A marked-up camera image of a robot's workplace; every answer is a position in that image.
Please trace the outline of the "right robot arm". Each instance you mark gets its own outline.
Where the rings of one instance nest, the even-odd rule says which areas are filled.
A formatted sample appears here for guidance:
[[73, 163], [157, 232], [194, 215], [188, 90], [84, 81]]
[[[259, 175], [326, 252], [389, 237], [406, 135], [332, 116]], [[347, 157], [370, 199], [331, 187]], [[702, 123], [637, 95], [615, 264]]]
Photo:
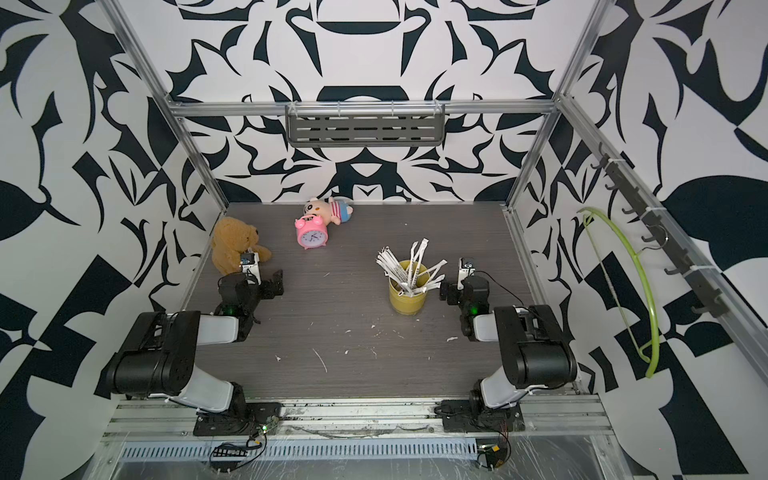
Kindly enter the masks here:
[[489, 281], [477, 276], [440, 287], [440, 299], [460, 308], [464, 336], [496, 343], [501, 357], [501, 366], [478, 380], [467, 400], [443, 400], [435, 407], [446, 432], [522, 430], [524, 398], [577, 377], [575, 356], [549, 306], [491, 307], [489, 295]]

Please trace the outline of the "brown teddy bear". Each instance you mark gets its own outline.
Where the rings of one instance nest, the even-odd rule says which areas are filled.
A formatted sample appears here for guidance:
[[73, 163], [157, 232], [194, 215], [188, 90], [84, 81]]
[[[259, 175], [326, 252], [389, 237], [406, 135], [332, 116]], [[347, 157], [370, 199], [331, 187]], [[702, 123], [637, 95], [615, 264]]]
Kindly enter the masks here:
[[245, 252], [255, 252], [260, 262], [272, 257], [272, 252], [259, 244], [256, 227], [232, 217], [221, 218], [216, 223], [211, 245], [212, 262], [221, 275], [240, 272], [240, 257]]

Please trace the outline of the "bundle of wrapped straws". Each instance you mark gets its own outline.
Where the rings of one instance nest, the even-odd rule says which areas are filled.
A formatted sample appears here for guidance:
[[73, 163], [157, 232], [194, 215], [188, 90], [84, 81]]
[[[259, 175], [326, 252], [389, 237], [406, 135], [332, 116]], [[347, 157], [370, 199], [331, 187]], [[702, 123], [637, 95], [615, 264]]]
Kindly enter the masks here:
[[447, 261], [443, 259], [427, 267], [424, 264], [424, 255], [428, 245], [427, 238], [414, 242], [405, 263], [402, 263], [389, 247], [384, 247], [378, 252], [376, 264], [382, 268], [397, 296], [413, 298], [440, 287], [445, 278], [441, 270]]

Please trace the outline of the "yellow plastic cup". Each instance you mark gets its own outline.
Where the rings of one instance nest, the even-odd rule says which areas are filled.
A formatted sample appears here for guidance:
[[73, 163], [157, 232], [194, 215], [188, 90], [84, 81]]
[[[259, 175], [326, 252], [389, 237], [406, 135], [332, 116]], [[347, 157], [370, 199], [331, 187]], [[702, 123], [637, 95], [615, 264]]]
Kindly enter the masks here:
[[427, 268], [421, 264], [416, 264], [416, 272], [419, 274], [416, 279], [416, 293], [413, 296], [409, 296], [407, 293], [401, 292], [401, 286], [395, 279], [389, 279], [389, 300], [393, 309], [402, 315], [412, 316], [417, 314], [424, 306], [427, 293], [423, 289], [423, 286], [427, 283], [429, 275], [426, 273]]

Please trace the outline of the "grey slotted wall shelf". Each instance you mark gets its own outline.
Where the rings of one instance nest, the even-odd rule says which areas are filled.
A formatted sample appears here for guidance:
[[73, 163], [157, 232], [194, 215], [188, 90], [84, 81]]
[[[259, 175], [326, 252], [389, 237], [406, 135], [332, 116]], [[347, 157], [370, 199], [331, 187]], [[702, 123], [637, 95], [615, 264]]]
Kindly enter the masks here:
[[432, 147], [446, 137], [446, 112], [438, 102], [291, 103], [285, 129], [296, 148]]

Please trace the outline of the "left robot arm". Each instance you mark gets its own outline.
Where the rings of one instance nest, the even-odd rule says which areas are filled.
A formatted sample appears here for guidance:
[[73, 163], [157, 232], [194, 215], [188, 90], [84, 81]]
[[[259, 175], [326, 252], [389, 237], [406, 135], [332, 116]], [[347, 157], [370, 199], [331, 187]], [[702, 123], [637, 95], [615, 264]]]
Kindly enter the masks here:
[[249, 402], [243, 387], [196, 365], [200, 346], [245, 341], [259, 321], [260, 302], [284, 294], [284, 272], [259, 280], [232, 273], [218, 282], [221, 301], [212, 314], [197, 310], [144, 312], [137, 316], [121, 347], [101, 374], [109, 394], [162, 398], [197, 412], [197, 437], [250, 435], [277, 425], [279, 402]]

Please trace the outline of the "black wall hook rail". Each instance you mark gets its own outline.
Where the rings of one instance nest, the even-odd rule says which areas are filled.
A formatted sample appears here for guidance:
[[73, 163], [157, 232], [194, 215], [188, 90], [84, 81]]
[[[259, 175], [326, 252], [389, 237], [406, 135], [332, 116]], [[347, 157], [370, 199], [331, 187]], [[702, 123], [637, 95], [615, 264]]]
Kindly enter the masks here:
[[708, 266], [696, 262], [697, 255], [693, 246], [687, 246], [685, 235], [677, 223], [655, 197], [641, 185], [640, 179], [634, 174], [623, 158], [612, 158], [603, 150], [603, 144], [598, 146], [599, 160], [593, 169], [603, 170], [612, 181], [606, 189], [619, 192], [628, 203], [622, 212], [637, 219], [647, 229], [648, 234], [642, 237], [644, 246], [641, 250], [663, 251], [672, 266], [664, 267], [668, 276], [680, 276], [689, 285], [700, 302], [699, 307], [693, 307], [696, 314], [709, 313], [718, 318], [731, 312], [725, 303], [725, 297], [720, 288], [707, 278], [704, 271]]

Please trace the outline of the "green plastic hanger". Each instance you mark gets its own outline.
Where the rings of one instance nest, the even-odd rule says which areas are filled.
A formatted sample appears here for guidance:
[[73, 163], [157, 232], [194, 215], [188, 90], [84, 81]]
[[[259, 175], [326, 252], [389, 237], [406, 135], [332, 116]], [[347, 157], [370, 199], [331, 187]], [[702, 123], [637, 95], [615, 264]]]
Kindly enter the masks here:
[[[614, 305], [619, 309], [620, 318], [626, 327], [634, 352], [645, 363], [644, 377], [651, 379], [655, 376], [660, 363], [661, 332], [656, 298], [640, 254], [631, 244], [624, 231], [603, 210], [587, 206], [580, 208], [577, 213], [581, 216], [584, 231], [598, 260], [599, 271], [603, 275]], [[647, 331], [647, 338], [645, 340], [639, 340], [630, 326], [629, 315], [626, 312], [628, 304], [622, 300], [622, 294], [606, 266], [605, 255], [602, 253], [596, 234], [593, 232], [593, 225], [596, 223], [602, 224], [613, 234], [623, 248], [625, 256], [634, 270], [635, 279], [629, 280], [629, 283], [632, 285], [632, 291], [637, 297], [638, 302], [645, 309], [645, 329]]]

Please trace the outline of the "pink alarm clock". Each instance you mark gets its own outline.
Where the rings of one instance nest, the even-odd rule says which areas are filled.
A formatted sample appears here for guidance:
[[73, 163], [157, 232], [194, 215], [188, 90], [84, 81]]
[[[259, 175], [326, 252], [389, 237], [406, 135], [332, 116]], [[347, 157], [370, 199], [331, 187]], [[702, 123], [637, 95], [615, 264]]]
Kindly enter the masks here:
[[322, 217], [305, 215], [294, 222], [296, 240], [305, 250], [324, 247], [328, 241], [328, 230]]

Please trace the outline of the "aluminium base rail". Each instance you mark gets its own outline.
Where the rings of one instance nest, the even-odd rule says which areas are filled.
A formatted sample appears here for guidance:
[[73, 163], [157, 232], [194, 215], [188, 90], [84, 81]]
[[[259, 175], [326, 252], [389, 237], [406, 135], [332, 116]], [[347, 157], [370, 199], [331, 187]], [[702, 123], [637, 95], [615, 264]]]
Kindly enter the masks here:
[[[272, 413], [260, 400], [260, 427], [274, 439], [610, 435], [613, 428], [595, 395], [528, 396], [504, 419], [471, 420], [439, 414], [438, 398], [281, 399]], [[206, 429], [204, 414], [161, 400], [123, 400], [102, 435], [105, 441], [191, 441]]]

